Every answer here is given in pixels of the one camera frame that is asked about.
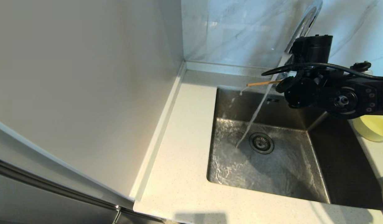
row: sink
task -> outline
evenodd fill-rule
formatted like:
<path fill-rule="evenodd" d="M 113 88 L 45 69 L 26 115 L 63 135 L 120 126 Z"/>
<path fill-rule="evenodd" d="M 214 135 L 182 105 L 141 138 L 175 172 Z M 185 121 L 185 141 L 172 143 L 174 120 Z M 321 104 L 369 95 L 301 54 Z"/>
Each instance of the sink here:
<path fill-rule="evenodd" d="M 383 210 L 381 187 L 347 120 L 318 108 L 291 109 L 268 95 L 217 89 L 210 182 L 322 203 Z"/>

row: refrigerator door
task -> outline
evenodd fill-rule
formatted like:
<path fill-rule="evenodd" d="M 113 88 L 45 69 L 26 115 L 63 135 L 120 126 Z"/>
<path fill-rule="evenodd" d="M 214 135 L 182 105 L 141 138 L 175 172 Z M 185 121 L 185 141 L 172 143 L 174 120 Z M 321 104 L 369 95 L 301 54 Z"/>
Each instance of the refrigerator door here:
<path fill-rule="evenodd" d="M 116 206 L 44 180 L 0 160 L 0 223 L 112 224 Z M 122 209 L 116 223 L 160 223 Z"/>

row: marble backsplash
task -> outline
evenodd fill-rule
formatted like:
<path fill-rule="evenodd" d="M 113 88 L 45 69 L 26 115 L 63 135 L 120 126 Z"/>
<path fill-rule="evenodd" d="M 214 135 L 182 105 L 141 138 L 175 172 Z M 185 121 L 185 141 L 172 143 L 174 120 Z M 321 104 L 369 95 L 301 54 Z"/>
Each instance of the marble backsplash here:
<path fill-rule="evenodd" d="M 383 76 L 383 0 L 323 0 L 310 35 L 333 35 L 329 62 L 370 61 Z M 274 68 L 311 0 L 182 0 L 186 61 Z"/>

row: black cable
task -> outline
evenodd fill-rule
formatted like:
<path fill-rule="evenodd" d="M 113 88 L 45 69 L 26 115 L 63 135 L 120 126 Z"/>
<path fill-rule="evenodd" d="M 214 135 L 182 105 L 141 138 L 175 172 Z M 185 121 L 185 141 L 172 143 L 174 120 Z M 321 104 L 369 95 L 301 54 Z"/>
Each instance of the black cable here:
<path fill-rule="evenodd" d="M 362 78 L 368 78 L 368 79 L 372 79 L 372 80 L 383 80 L 383 77 L 381 77 L 381 76 L 367 75 L 367 74 L 364 74 L 364 73 L 361 73 L 361 72 L 358 72 L 358 71 L 355 71 L 355 70 L 352 70 L 352 69 L 349 69 L 349 68 L 346 68 L 346 67 L 343 67 L 343 66 L 340 66 L 340 65 L 327 64 L 327 63 L 313 63 L 313 62 L 297 63 L 297 64 L 292 64 L 292 65 L 284 65 L 284 66 L 281 66 L 281 67 L 269 70 L 267 72 L 264 72 L 264 73 L 262 73 L 262 76 L 273 75 L 273 74 L 277 74 L 277 73 L 280 73 L 280 72 L 289 71 L 289 70 L 292 70 L 292 68 L 295 68 L 295 67 L 307 67 L 307 66 L 335 68 L 335 69 L 338 69 L 338 70 L 341 70 L 341 71 L 345 71 L 345 72 L 347 72 L 349 74 L 353 74 L 353 75 L 356 75 L 356 76 L 359 76 L 359 77 L 362 77 Z"/>

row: yellow container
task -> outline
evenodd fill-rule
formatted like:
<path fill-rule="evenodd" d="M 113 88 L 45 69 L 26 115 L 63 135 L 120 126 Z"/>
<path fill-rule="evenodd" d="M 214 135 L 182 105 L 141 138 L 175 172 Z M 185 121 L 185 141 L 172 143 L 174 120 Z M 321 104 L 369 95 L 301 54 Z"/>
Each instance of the yellow container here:
<path fill-rule="evenodd" d="M 353 126 L 364 138 L 373 141 L 383 141 L 383 116 L 364 115 L 353 120 Z"/>

